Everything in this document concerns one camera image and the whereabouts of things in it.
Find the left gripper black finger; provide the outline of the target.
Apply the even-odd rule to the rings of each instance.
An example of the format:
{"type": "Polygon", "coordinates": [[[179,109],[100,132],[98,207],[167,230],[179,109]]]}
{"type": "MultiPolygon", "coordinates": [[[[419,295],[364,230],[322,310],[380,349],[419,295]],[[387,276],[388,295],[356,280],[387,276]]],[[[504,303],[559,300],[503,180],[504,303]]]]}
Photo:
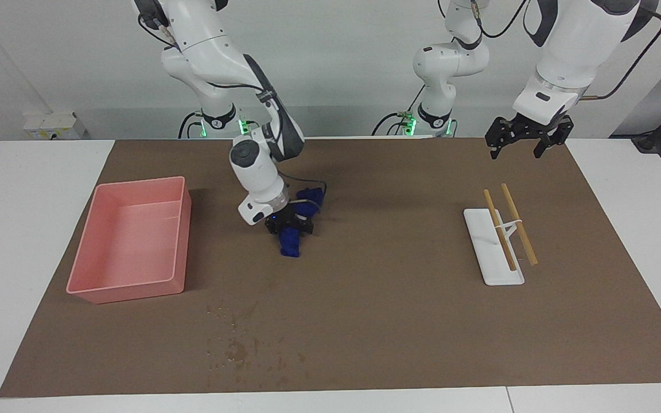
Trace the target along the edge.
{"type": "Polygon", "coordinates": [[[505,118],[495,118],[484,138],[491,159],[497,159],[504,147],[516,142],[516,134],[512,133],[511,123],[505,118]]]}
{"type": "Polygon", "coordinates": [[[570,116],[562,116],[556,124],[556,128],[550,131],[541,131],[538,134],[539,142],[533,150],[534,157],[539,159],[547,149],[553,146],[563,145],[572,131],[574,123],[570,116]]]}

